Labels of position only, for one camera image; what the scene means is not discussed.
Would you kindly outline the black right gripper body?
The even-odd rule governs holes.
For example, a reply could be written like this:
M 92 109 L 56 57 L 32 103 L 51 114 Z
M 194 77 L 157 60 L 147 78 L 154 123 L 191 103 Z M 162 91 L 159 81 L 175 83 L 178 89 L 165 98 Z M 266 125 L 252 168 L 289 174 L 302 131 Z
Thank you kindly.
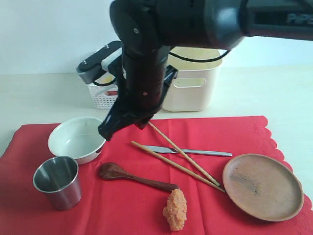
M 120 121 L 127 114 L 145 119 L 157 113 L 176 79 L 178 70 L 167 64 L 169 53 L 152 53 L 131 57 L 122 53 L 121 77 L 118 81 L 118 99 L 108 121 Z

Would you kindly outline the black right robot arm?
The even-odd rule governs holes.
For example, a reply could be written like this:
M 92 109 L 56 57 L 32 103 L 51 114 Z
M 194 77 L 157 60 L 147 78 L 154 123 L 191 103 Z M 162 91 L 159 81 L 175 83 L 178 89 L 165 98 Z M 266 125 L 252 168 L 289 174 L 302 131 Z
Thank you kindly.
M 176 70 L 174 47 L 231 50 L 244 37 L 310 41 L 310 0 L 115 0 L 110 20 L 121 40 L 118 97 L 99 134 L 110 140 L 127 126 L 144 128 L 167 95 Z

